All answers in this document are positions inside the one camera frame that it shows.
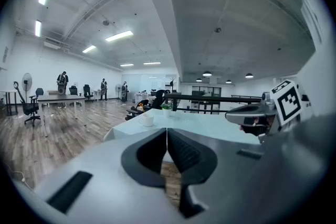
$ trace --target standing fan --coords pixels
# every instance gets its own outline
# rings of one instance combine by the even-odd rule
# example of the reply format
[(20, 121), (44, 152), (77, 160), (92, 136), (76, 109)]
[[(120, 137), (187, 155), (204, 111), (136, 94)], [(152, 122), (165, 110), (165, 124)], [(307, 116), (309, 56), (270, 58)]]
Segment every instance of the standing fan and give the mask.
[(121, 85), (120, 84), (117, 84), (117, 85), (115, 85), (115, 92), (118, 92), (118, 99), (119, 99), (119, 92), (120, 92), (120, 89), (121, 89)]
[(22, 88), (26, 92), (26, 103), (27, 103), (27, 91), (29, 91), (32, 87), (33, 79), (29, 73), (25, 73), (22, 78)]

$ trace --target black office chair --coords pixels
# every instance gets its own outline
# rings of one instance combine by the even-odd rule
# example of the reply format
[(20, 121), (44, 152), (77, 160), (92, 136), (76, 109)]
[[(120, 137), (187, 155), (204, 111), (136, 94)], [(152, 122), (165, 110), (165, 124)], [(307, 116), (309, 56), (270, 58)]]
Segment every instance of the black office chair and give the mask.
[(126, 111), (129, 113), (126, 117), (125, 117), (125, 120), (130, 120), (130, 119), (132, 119), (132, 118), (134, 118), (134, 117), (136, 117), (136, 116), (139, 116), (140, 114), (142, 114), (143, 113), (143, 111), (142, 110), (139, 110), (138, 109), (138, 107), (140, 107), (140, 104), (142, 104), (143, 105), (143, 109), (144, 109), (144, 111), (146, 112), (147, 110), (149, 110), (150, 109), (150, 107), (149, 106), (147, 106), (148, 105), (148, 100), (142, 100), (142, 101), (140, 101), (137, 105), (136, 105), (136, 107), (131, 107), (131, 109), (126, 109)]
[(70, 88), (69, 88), (69, 91), (70, 91), (70, 95), (78, 95), (78, 92), (77, 92), (77, 87), (75, 85), (72, 85)]
[(36, 94), (36, 98), (38, 98), (39, 95), (44, 94), (44, 90), (42, 88), (37, 88), (35, 91), (35, 94)]
[(85, 96), (88, 100), (90, 100), (90, 101), (93, 102), (94, 100), (90, 99), (90, 98), (93, 97), (93, 92), (90, 92), (90, 86), (89, 86), (88, 84), (85, 84), (84, 87), (83, 87), (83, 90), (84, 90), (84, 96)]
[(165, 101), (165, 97), (163, 97), (163, 95), (166, 93), (165, 90), (159, 90), (156, 92), (155, 94), (155, 99), (152, 103), (152, 108), (153, 109), (162, 109), (161, 105), (163, 104), (163, 102)]
[(30, 96), (30, 104), (27, 104), (25, 99), (20, 93), (19, 83), (17, 83), (16, 81), (14, 81), (14, 88), (17, 90), (21, 98), (23, 113), (25, 113), (27, 116), (30, 115), (30, 118), (28, 120), (25, 120), (25, 124), (27, 121), (33, 121), (33, 126), (35, 126), (34, 124), (35, 120), (41, 119), (40, 116), (35, 115), (35, 113), (38, 111), (37, 97), (35, 97), (35, 95)]

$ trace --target black railing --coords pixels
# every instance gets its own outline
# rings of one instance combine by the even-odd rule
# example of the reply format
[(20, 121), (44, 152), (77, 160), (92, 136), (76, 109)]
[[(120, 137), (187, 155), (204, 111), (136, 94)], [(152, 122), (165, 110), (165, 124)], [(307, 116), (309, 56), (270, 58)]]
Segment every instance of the black railing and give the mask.
[(181, 109), (177, 108), (178, 100), (190, 100), (190, 101), (207, 101), (207, 102), (230, 102), (230, 103), (259, 103), (261, 97), (258, 98), (237, 98), (237, 97), (212, 97), (212, 96), (196, 96), (196, 95), (185, 95), (185, 94), (166, 94), (165, 102), (168, 103), (168, 99), (173, 100), (173, 111), (184, 110), (184, 111), (201, 111), (201, 112), (227, 112), (227, 110), (200, 110), (200, 109)]
[(231, 94), (231, 97), (232, 97), (232, 98), (261, 98), (261, 97), (259, 97), (259, 96), (234, 95), (234, 94)]

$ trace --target white ceiling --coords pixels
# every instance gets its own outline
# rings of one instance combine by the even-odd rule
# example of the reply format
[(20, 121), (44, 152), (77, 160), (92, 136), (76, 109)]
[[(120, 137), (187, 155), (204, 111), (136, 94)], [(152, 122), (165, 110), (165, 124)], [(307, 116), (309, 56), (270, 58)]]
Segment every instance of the white ceiling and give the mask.
[[(42, 35), (64, 42), (80, 56), (95, 45), (85, 57), (117, 68), (123, 63), (143, 68), (147, 61), (181, 65), (185, 82), (195, 81), (204, 70), (219, 76), (219, 83), (244, 81), (248, 72), (255, 78), (292, 74), (314, 52), (301, 0), (171, 0), (172, 7), (160, 6), (163, 1), (47, 0), (42, 6), (37, 0), (16, 0), (16, 25), (34, 33), (39, 19)], [(174, 13), (175, 25), (166, 20), (165, 8), (166, 15)], [(104, 26), (104, 20), (110, 25)], [(217, 27), (220, 33), (214, 32)], [(173, 28), (180, 59), (172, 44)], [(127, 30), (134, 35), (105, 41)]]

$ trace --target person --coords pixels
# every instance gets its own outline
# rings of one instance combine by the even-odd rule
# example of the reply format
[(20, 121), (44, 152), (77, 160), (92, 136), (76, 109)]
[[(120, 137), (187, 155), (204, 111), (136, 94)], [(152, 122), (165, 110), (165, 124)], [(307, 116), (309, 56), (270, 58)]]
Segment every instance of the person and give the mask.
[(121, 101), (124, 103), (127, 101), (127, 93), (128, 93), (128, 86), (127, 82), (124, 81), (124, 84), (121, 87)]
[[(57, 77), (57, 86), (59, 86), (60, 84), (64, 84), (64, 92), (62, 93), (62, 95), (65, 95), (66, 91), (67, 91), (67, 84), (69, 82), (69, 78), (68, 78), (68, 75), (65, 71), (63, 71), (62, 74), (59, 74), (58, 77)], [(61, 109), (61, 108), (66, 108), (67, 107), (67, 104), (66, 103), (59, 103), (58, 104), (58, 108)]]
[(105, 81), (105, 79), (103, 79), (103, 81), (100, 83), (100, 89), (101, 89), (101, 93), (100, 93), (100, 101), (103, 101), (103, 94), (105, 93), (105, 101), (107, 101), (107, 82)]

